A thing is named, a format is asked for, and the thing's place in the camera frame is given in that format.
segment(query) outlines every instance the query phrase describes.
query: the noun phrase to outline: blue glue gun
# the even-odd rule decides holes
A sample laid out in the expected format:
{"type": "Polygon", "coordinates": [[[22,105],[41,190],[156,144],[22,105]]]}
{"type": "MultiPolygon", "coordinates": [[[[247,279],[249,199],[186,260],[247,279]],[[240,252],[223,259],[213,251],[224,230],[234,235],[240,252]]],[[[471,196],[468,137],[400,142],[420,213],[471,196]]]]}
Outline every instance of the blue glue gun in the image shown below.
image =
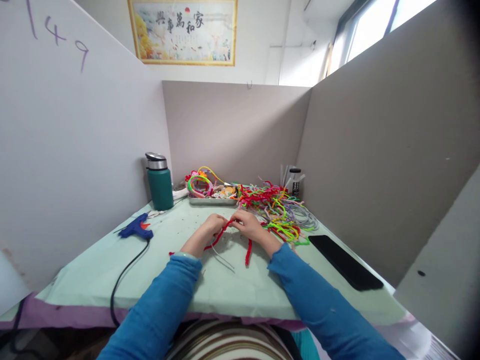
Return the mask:
{"type": "Polygon", "coordinates": [[[121,238],[128,238],[131,235],[138,235],[142,239],[149,241],[151,238],[154,237],[154,232],[152,230],[144,230],[141,226],[148,217],[148,212],[140,215],[131,223],[129,223],[126,228],[120,231],[118,235],[120,235],[121,238]]]}

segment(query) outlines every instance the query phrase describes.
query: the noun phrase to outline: teal water bottle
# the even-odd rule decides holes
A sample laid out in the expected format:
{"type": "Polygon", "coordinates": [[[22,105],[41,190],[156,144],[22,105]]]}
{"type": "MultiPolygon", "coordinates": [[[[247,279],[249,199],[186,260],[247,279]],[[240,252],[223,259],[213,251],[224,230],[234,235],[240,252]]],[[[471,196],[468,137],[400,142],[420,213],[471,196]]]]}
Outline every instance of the teal water bottle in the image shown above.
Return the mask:
{"type": "Polygon", "coordinates": [[[154,152],[147,152],[145,156],[148,161],[146,173],[148,174],[153,208],[158,211],[171,209],[174,206],[174,196],[167,159],[154,152]]]}

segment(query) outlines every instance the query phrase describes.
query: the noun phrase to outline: person's left hand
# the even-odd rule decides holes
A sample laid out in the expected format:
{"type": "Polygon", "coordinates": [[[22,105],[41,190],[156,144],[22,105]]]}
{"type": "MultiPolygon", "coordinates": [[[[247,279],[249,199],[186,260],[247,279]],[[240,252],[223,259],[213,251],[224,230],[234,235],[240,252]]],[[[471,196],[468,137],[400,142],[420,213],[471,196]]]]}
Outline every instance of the person's left hand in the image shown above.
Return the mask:
{"type": "Polygon", "coordinates": [[[218,234],[229,221],[221,215],[211,214],[206,221],[200,226],[205,230],[209,236],[215,236],[218,234]]]}

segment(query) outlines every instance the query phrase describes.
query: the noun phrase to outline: blue shirt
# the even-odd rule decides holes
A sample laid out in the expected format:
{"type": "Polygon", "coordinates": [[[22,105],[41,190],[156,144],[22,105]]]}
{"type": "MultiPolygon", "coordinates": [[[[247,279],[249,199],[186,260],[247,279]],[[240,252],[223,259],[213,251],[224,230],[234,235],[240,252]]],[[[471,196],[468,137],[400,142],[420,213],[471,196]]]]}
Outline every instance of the blue shirt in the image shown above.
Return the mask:
{"type": "MultiPolygon", "coordinates": [[[[111,336],[98,359],[163,359],[194,295],[202,263],[172,256],[111,336]]],[[[290,303],[332,360],[404,359],[350,303],[287,244],[273,254],[290,303]]]]}

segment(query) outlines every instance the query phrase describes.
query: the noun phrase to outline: handwritten number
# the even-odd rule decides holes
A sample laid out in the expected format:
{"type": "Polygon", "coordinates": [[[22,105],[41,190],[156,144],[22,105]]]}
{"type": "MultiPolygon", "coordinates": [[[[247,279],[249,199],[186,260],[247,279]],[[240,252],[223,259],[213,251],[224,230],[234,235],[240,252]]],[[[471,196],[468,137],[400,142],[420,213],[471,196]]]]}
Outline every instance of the handwritten number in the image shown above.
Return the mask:
{"type": "Polygon", "coordinates": [[[50,19],[52,17],[51,16],[47,16],[46,19],[45,19],[45,28],[48,30],[48,32],[52,35],[55,36],[55,44],[58,46],[59,45],[59,39],[62,39],[62,40],[67,40],[66,38],[64,37],[61,37],[59,36],[59,32],[57,31],[57,25],[55,25],[53,28],[55,29],[55,32],[53,32],[52,30],[49,29],[49,22],[50,22],[50,19]]]}
{"type": "Polygon", "coordinates": [[[83,73],[84,72],[85,58],[87,57],[87,54],[89,53],[89,49],[87,49],[85,44],[83,42],[81,42],[80,40],[75,41],[75,46],[78,50],[83,52],[83,58],[81,59],[81,69],[80,69],[80,72],[83,73]]]}
{"type": "Polygon", "coordinates": [[[26,0],[26,8],[28,10],[28,17],[30,18],[31,33],[33,34],[33,37],[38,40],[39,38],[37,37],[37,34],[35,34],[34,18],[32,17],[32,8],[30,7],[30,0],[26,0]]]}
{"type": "MultiPolygon", "coordinates": [[[[1,2],[3,3],[8,3],[10,0],[0,0],[1,2]]],[[[30,0],[25,0],[26,1],[26,8],[28,10],[28,17],[30,19],[30,26],[31,26],[31,33],[33,34],[33,37],[35,39],[38,40],[38,37],[37,37],[37,34],[35,33],[35,25],[34,25],[34,18],[32,16],[32,7],[30,6],[30,0]]],[[[50,22],[50,19],[52,17],[51,16],[47,16],[46,19],[45,19],[45,28],[48,30],[48,32],[52,35],[55,36],[55,44],[57,46],[59,46],[59,39],[61,40],[67,40],[66,38],[64,37],[61,37],[59,35],[59,32],[58,32],[58,28],[57,28],[57,25],[54,25],[53,28],[54,28],[54,31],[50,30],[49,29],[49,22],[50,22]]],[[[78,50],[80,50],[81,52],[83,52],[83,58],[81,59],[81,68],[80,68],[80,72],[83,73],[84,72],[84,65],[85,65],[85,59],[87,57],[87,54],[89,53],[89,49],[87,48],[87,46],[81,42],[80,40],[76,40],[75,41],[75,46],[78,50]]]]}

